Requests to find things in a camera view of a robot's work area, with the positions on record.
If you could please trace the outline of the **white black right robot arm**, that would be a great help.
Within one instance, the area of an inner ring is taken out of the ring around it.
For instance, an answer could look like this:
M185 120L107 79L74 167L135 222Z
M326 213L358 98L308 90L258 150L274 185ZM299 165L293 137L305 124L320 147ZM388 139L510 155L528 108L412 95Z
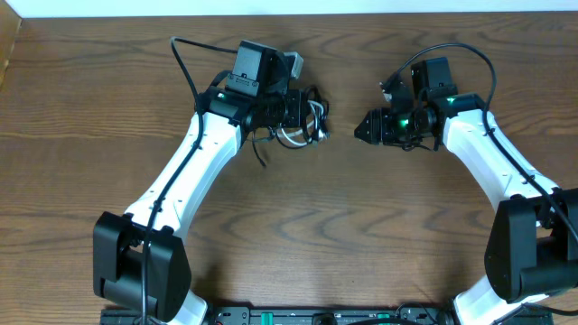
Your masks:
M479 95L459 93L446 58L413 64L411 77L411 88L397 74L382 83L389 105L369 111L355 137L405 151L432 137L466 166L496 213L484 276L438 321L496 324L576 288L577 191L561 189L534 168Z

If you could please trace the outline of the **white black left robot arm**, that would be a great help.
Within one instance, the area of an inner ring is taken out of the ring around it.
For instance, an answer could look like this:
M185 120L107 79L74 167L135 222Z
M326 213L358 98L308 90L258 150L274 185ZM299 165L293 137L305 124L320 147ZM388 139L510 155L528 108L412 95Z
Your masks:
M122 215L93 230L94 293L129 310L121 324L200 324L208 304L191 290L186 237L223 167L259 128L306 123L303 92L291 89L303 58L242 41L231 70L194 90L195 113L171 160Z

